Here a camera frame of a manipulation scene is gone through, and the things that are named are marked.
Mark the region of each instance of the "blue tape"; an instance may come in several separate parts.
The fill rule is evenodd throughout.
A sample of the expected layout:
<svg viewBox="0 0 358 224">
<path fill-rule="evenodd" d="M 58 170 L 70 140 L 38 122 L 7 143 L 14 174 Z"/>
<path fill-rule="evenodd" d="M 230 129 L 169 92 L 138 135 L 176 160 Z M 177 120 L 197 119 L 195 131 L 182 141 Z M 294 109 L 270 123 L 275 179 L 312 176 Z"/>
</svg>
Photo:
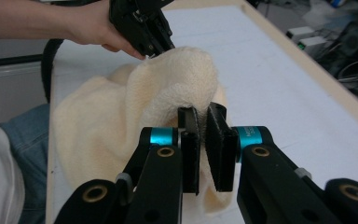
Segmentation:
<svg viewBox="0 0 358 224">
<path fill-rule="evenodd" d="M 152 128 L 150 143 L 160 146 L 173 145 L 173 128 Z"/>
<path fill-rule="evenodd" d="M 253 144 L 262 144 L 263 138 L 261 132 L 255 126 L 236 127 L 238 135 L 240 136 L 241 155 L 239 162 L 242 162 L 243 150 Z"/>
</svg>

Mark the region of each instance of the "towel fold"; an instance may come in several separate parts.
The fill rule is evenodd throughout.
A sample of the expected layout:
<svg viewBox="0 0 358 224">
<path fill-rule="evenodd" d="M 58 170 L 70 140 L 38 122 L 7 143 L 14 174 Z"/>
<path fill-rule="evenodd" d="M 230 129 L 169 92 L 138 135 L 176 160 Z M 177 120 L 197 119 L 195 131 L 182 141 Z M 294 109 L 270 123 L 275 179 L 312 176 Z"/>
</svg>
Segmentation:
<svg viewBox="0 0 358 224">
<path fill-rule="evenodd" d="M 202 126 L 211 101 L 225 105 L 226 97 L 212 57 L 200 49 L 172 49 L 91 78 L 53 113 L 56 149 L 71 187 L 95 178 L 115 181 L 143 127 L 177 127 L 177 108 L 189 106 Z M 200 197 L 210 213 L 229 205 L 231 194 L 215 192 L 205 157 L 202 147 Z"/>
</svg>

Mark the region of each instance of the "jeans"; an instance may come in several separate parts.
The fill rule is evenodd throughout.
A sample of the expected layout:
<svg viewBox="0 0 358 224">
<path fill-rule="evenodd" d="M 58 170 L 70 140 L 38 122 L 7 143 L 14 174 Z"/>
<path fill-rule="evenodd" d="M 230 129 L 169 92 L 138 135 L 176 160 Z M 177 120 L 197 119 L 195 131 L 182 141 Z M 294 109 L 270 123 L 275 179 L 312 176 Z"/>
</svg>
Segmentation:
<svg viewBox="0 0 358 224">
<path fill-rule="evenodd" d="M 40 105 L 0 124 L 24 179 L 25 202 L 19 223 L 45 223 L 48 117 L 49 105 Z"/>
</svg>

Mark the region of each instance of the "white table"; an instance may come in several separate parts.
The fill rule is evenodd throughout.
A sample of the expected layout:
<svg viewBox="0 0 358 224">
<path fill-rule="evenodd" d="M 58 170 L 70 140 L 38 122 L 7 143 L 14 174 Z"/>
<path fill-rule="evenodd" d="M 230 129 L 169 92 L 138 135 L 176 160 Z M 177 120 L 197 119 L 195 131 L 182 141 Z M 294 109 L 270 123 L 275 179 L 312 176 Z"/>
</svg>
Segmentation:
<svg viewBox="0 0 358 224">
<path fill-rule="evenodd" d="M 358 181 L 358 101 L 253 8 L 240 0 L 175 1 L 165 16 L 176 47 L 192 46 L 213 56 L 227 91 L 233 126 L 267 126 L 277 146 L 298 166 L 326 181 Z M 64 41 L 53 76 L 51 110 L 95 75 L 107 76 L 124 63 L 124 53 Z M 69 189 L 50 138 L 47 223 L 69 198 Z M 239 167 L 236 181 L 238 184 Z M 185 195 L 183 223 L 243 223 L 233 200 L 225 211 L 206 217 Z"/>
</svg>

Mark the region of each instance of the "floor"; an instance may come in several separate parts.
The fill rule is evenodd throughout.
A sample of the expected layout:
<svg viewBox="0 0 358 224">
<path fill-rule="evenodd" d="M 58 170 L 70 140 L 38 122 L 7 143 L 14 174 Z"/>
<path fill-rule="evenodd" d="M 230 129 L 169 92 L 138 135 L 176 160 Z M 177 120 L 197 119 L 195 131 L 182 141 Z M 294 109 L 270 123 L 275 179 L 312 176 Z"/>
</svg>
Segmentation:
<svg viewBox="0 0 358 224">
<path fill-rule="evenodd" d="M 326 21 L 317 20 L 312 14 L 312 3 L 321 0 L 269 0 L 270 4 L 260 3 L 258 10 L 283 33 L 313 23 L 321 26 Z M 329 17 L 336 29 L 344 26 L 337 21 L 348 18 L 344 14 Z M 0 58 L 39 54 L 43 52 L 46 40 L 0 40 Z M 39 63 L 29 63 L 0 67 L 0 122 L 11 119 L 37 105 L 45 104 Z"/>
</svg>

